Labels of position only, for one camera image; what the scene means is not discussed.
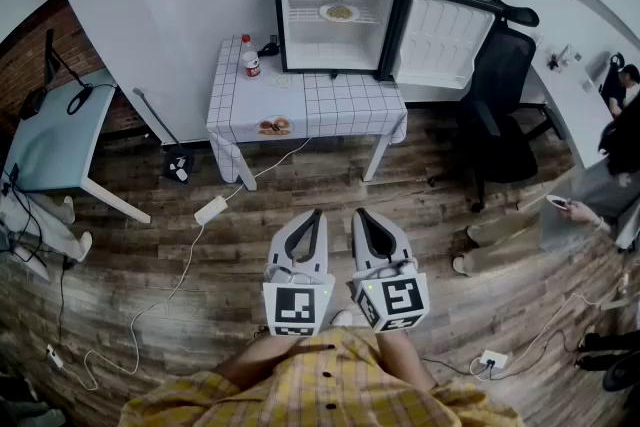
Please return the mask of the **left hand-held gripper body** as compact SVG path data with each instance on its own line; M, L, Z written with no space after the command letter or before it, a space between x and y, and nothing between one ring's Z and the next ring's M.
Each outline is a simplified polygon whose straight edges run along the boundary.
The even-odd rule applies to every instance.
M264 270L263 299L270 334L312 337L319 333L335 286L331 274L301 272L276 264Z

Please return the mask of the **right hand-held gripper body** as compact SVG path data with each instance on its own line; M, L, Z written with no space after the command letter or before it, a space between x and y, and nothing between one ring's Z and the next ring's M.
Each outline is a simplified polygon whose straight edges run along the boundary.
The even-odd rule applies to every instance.
M354 301L375 333L407 330L430 312L427 277L414 258L357 271Z

